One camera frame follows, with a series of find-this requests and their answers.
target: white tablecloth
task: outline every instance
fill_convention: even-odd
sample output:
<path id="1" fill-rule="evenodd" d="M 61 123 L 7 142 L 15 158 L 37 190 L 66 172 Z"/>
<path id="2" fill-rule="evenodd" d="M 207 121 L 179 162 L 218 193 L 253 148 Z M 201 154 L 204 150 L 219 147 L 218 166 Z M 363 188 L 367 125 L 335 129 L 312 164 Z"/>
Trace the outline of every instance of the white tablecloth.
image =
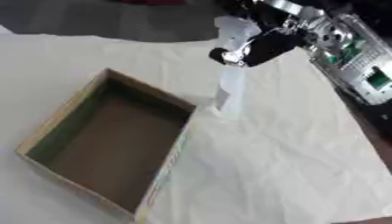
<path id="1" fill-rule="evenodd" d="M 105 67 L 208 102 L 222 69 L 207 57 L 213 45 L 0 35 L 0 222 L 124 222 L 41 178 L 14 149 Z M 240 120 L 207 108 L 192 120 L 151 223 L 319 224 L 392 214 L 385 165 L 304 52 L 246 75 Z"/>

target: white cloth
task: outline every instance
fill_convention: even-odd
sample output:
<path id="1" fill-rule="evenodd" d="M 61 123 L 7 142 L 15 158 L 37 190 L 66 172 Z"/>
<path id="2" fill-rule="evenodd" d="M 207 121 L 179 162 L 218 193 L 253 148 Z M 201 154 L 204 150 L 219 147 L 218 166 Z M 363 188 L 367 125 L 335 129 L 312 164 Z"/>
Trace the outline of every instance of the white cloth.
<path id="1" fill-rule="evenodd" d="M 110 67 L 193 103 L 214 96 L 213 41 L 145 44 L 95 37 L 0 35 L 0 222 L 122 223 L 48 182 L 14 149 Z M 247 71 L 244 110 L 202 109 L 158 195 L 153 224 L 319 224 L 390 212 L 385 165 L 300 50 Z"/>

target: robotic arm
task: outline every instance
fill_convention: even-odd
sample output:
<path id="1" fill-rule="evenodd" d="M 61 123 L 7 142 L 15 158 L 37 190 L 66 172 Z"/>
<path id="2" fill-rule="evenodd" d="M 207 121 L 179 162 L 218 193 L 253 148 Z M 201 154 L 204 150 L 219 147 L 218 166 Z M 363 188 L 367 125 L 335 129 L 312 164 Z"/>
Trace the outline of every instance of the robotic arm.
<path id="1" fill-rule="evenodd" d="M 240 0 L 222 8 L 255 21 L 262 33 L 234 51 L 213 49 L 210 57 L 221 64 L 253 67 L 299 46 L 333 84 L 358 101 L 376 105 L 392 99 L 392 50 L 354 14 L 353 4 Z"/>

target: open box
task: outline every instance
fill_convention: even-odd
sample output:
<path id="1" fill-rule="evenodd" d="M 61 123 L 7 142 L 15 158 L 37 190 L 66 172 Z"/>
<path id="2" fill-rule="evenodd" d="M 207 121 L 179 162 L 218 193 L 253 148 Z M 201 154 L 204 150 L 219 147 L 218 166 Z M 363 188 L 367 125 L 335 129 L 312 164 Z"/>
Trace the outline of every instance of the open box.
<path id="1" fill-rule="evenodd" d="M 105 70 L 17 153 L 57 182 L 132 215 L 151 203 L 171 169 L 193 110 L 171 94 Z"/>

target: brown cardboard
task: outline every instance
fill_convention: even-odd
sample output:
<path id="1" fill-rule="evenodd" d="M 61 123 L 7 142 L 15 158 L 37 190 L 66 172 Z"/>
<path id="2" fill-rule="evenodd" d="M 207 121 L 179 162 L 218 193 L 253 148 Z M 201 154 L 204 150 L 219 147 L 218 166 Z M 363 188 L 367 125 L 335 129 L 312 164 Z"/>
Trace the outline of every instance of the brown cardboard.
<path id="1" fill-rule="evenodd" d="M 160 168 L 172 160 L 173 145 L 193 109 L 171 94 L 106 70 L 17 153 L 60 182 L 134 214 Z"/>

